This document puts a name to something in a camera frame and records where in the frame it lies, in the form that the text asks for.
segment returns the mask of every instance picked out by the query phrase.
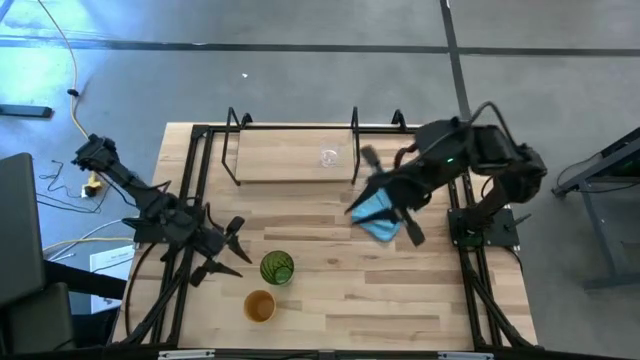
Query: yellow cable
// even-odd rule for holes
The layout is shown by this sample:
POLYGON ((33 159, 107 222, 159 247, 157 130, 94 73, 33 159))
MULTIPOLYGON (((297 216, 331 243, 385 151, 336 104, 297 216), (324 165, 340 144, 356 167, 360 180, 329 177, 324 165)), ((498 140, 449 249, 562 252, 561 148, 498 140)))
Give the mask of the yellow cable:
MULTIPOLYGON (((69 49, 69 54, 71 54, 71 60, 73 60, 73 87, 71 88, 71 90, 77 91, 76 88, 78 87, 78 64, 76 63, 76 57, 73 55, 71 44, 69 44, 69 40, 67 40, 67 37, 64 35, 64 32, 62 32, 62 29, 60 28, 60 26, 58 26, 58 23, 53 18, 49 10, 47 10, 47 7, 44 6, 41 0, 38 0, 38 3, 40 4, 40 6, 42 6, 42 9, 47 13, 47 16, 49 16, 49 19, 51 19, 51 22, 53 22, 53 25, 55 25, 56 29, 58 29, 58 32, 62 36, 62 39, 64 39, 64 42, 67 44, 67 49, 69 49)), ((87 134, 86 130, 82 127, 82 125, 80 125, 80 122, 78 121, 78 119, 76 119, 76 97, 74 95, 70 95, 70 96, 71 96, 71 109, 70 109, 71 120, 73 120, 73 123, 76 125, 78 130, 80 130, 82 135, 84 135, 84 137, 88 139, 89 135, 87 134)))
POLYGON ((82 242, 90 242, 90 241, 133 241, 132 238, 88 238, 88 239, 78 239, 78 240, 67 240, 67 241, 61 241, 59 243, 53 244, 53 245, 49 245, 47 247, 45 247, 44 249, 42 249, 43 252, 51 250, 55 247, 58 247, 60 245, 65 245, 65 244, 71 244, 71 243, 82 243, 82 242))

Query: wooden table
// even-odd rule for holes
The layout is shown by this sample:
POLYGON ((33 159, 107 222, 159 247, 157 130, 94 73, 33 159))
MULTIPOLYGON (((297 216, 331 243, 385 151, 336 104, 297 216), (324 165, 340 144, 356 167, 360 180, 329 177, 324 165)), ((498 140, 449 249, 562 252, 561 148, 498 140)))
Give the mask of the wooden table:
MULTIPOLYGON (((160 150, 153 183, 171 180, 174 193, 180 187, 192 125, 167 124, 160 150)), ((237 139, 237 134, 230 136, 227 162, 231 169, 237 139)), ((412 136, 361 135, 360 142, 373 145, 389 167, 396 150, 410 144, 412 136)), ((222 144, 223 135, 216 134, 205 201, 211 202, 214 220, 221 224, 235 215, 246 218, 240 241, 254 264, 224 250, 220 261, 244 278, 209 275, 200 287, 189 288, 181 347, 472 349, 459 257, 450 244, 445 216, 450 207, 446 187, 436 191, 431 203, 415 216, 426 236, 424 244, 414 248, 404 229, 393 242, 383 244, 360 227, 350 226, 349 216, 344 215, 371 172, 364 163, 355 186, 343 182, 237 187, 220 163, 222 144), (276 249, 288 252, 295 261, 294 280, 286 287, 268 285, 258 271, 262 257, 276 249), (264 324, 251 323, 242 311, 244 297, 256 289, 268 290, 278 302, 276 316, 264 324)), ((478 198, 483 180, 472 177, 478 198)), ((459 197, 463 205, 463 194, 459 197)), ((157 246, 151 252, 135 281, 134 326, 158 296, 163 271, 159 259, 164 251, 164 246, 157 246)), ((141 252, 136 253, 136 261, 141 252)), ((487 261, 496 301, 521 334, 535 343, 518 263, 500 248, 487 248, 487 261)), ((197 255, 194 267, 202 262, 197 255)), ((483 334, 490 341, 484 307, 479 306, 479 311, 483 334)), ((170 304, 165 333, 172 314, 170 304)), ((117 323, 114 340, 122 338, 124 316, 117 323)))

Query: green cup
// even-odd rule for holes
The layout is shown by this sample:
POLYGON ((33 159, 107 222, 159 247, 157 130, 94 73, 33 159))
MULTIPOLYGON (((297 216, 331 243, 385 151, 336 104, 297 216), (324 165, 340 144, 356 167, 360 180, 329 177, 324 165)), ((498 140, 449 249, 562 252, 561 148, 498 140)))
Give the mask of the green cup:
POLYGON ((284 251, 272 251, 262 258, 260 275, 271 285, 286 285, 293 277, 293 259, 284 251))

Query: orange cup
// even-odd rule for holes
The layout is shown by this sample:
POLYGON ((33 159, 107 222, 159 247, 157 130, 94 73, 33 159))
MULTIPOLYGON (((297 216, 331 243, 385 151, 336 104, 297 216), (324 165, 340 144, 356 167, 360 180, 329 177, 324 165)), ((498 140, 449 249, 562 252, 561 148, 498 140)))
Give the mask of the orange cup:
POLYGON ((276 300, 269 292, 256 290, 244 299, 244 315, 251 321, 263 323, 276 313, 276 300))

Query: blue cloth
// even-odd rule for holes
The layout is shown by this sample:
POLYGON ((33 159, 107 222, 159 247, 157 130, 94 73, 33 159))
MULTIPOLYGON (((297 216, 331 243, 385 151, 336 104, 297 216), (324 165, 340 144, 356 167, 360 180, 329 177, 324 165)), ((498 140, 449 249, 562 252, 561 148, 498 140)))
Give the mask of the blue cloth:
MULTIPOLYGON (((351 212, 351 220, 353 222, 365 218, 380 210, 390 209, 391 200, 384 189, 378 190, 375 195, 367 199, 360 206, 353 209, 351 212)), ((400 231, 401 224, 396 224, 389 220, 375 220, 368 223, 360 224, 363 229, 367 230, 376 239, 384 242, 389 242, 400 231)))

